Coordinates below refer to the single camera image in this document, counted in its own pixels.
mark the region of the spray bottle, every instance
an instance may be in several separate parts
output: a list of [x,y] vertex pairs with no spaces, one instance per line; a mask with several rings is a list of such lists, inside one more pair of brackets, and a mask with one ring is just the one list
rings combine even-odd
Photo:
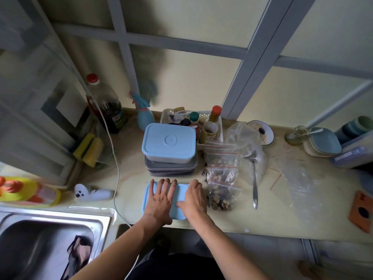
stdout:
[[156,122],[153,113],[148,108],[150,107],[150,104],[147,103],[144,99],[142,99],[138,94],[135,94],[132,91],[129,94],[133,98],[132,103],[137,103],[140,107],[137,113],[137,124],[139,125],[140,130],[145,132],[147,125]]

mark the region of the yellow sponge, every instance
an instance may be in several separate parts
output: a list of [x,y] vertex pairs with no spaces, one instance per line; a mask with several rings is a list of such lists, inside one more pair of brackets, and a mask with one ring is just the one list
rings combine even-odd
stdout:
[[95,137],[94,134],[90,134],[90,133],[85,134],[84,138],[78,145],[77,149],[75,149],[75,151],[73,152],[73,155],[75,156],[77,160],[82,161],[82,157],[84,156],[84,153],[87,151],[94,137]]
[[98,137],[95,137],[89,146],[87,152],[84,154],[82,160],[88,166],[95,167],[97,163],[97,159],[100,157],[102,151],[104,149],[104,143]]

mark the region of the white cable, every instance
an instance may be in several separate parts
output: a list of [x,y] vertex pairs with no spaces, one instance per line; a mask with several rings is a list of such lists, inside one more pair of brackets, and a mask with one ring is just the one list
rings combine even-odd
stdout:
[[[104,115],[102,114],[101,112],[101,109],[100,109],[100,106],[98,105],[97,101],[96,101],[96,98],[94,97],[94,95],[91,93],[91,91],[88,89],[88,87],[86,86],[86,90],[88,91],[88,94],[93,98],[93,101],[95,102],[96,106],[97,106],[97,109],[98,111],[100,112],[100,115],[102,117],[102,120],[105,124],[105,128],[106,128],[106,132],[107,132],[107,135],[109,136],[109,139],[110,139],[110,143],[112,145],[112,151],[113,151],[113,156],[114,156],[114,160],[115,160],[115,164],[117,166],[117,170],[118,170],[118,180],[117,180],[117,185],[115,187],[115,191],[114,191],[114,197],[113,197],[113,202],[114,202],[114,209],[115,211],[118,213],[118,215],[124,220],[124,222],[131,228],[132,226],[127,222],[127,220],[119,213],[117,207],[116,207],[116,204],[115,204],[115,197],[116,197],[116,193],[117,193],[117,190],[118,190],[118,186],[119,186],[119,178],[120,178],[120,173],[119,173],[119,165],[118,165],[118,161],[116,159],[116,156],[115,156],[115,153],[114,153],[114,144],[113,144],[113,140],[112,140],[112,137],[110,136],[110,133],[109,133],[109,128],[107,127],[107,124],[106,124],[106,121],[105,121],[105,118],[104,118]],[[127,277],[131,274],[132,270],[135,268],[135,265],[139,259],[139,256],[137,256],[136,260],[135,260],[135,263],[133,264],[131,270],[129,271],[129,273],[127,274],[127,276],[124,278],[124,280],[127,279]]]

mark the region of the sink basin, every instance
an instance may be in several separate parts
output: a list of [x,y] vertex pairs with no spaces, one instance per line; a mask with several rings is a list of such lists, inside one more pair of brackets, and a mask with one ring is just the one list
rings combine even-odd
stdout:
[[91,261],[109,225],[109,216],[0,207],[1,279],[60,280],[75,236],[90,241]]

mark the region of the small white toy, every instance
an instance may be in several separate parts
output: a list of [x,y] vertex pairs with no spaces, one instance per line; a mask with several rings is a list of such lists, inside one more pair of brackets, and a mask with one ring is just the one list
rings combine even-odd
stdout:
[[75,196],[78,201],[97,201],[113,198],[113,190],[92,190],[89,185],[77,184],[75,186]]

